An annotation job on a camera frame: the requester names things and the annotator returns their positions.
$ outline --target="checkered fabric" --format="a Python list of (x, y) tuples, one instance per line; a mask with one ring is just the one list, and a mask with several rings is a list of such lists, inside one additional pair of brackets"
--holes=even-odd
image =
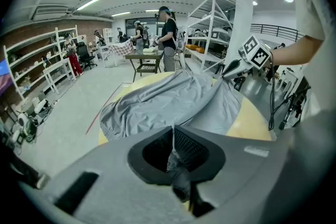
[(109, 51), (116, 55), (126, 55), (133, 52), (133, 44), (130, 40), (123, 43), (115, 43), (109, 45)]

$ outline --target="black chair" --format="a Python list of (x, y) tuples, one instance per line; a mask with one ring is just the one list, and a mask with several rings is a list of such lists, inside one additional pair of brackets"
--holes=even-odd
[(76, 53), (79, 57), (80, 62), (84, 64), (83, 69), (91, 66), (97, 66), (96, 63), (92, 62), (92, 60), (95, 58), (94, 56), (90, 56), (88, 53), (88, 47), (84, 44), (84, 42), (78, 42), (78, 46), (76, 48)]

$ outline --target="black t-shirt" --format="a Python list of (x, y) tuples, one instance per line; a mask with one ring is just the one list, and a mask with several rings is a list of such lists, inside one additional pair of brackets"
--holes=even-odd
[(139, 26), (136, 28), (136, 30), (135, 30), (136, 35), (138, 34), (138, 30), (140, 31), (140, 37), (138, 37), (137, 39), (143, 37), (143, 28), (142, 28), (142, 26), (139, 25)]
[[(173, 19), (168, 19), (166, 23), (163, 25), (162, 37), (167, 35), (168, 32), (173, 32), (173, 37), (176, 40), (176, 23)], [(162, 44), (163, 44), (163, 47), (171, 47), (174, 50), (176, 49), (174, 40), (172, 38), (166, 41), (163, 41)]]

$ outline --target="white sleeve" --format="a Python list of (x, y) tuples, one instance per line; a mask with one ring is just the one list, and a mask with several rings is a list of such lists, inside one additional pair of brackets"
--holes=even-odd
[(297, 30), (304, 35), (324, 40), (320, 18), (312, 0), (294, 0)]

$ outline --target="white label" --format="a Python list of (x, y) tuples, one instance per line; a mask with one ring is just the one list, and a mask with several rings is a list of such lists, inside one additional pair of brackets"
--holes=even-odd
[(244, 151), (253, 155), (267, 158), (269, 150), (266, 148), (260, 148), (255, 146), (246, 146)]

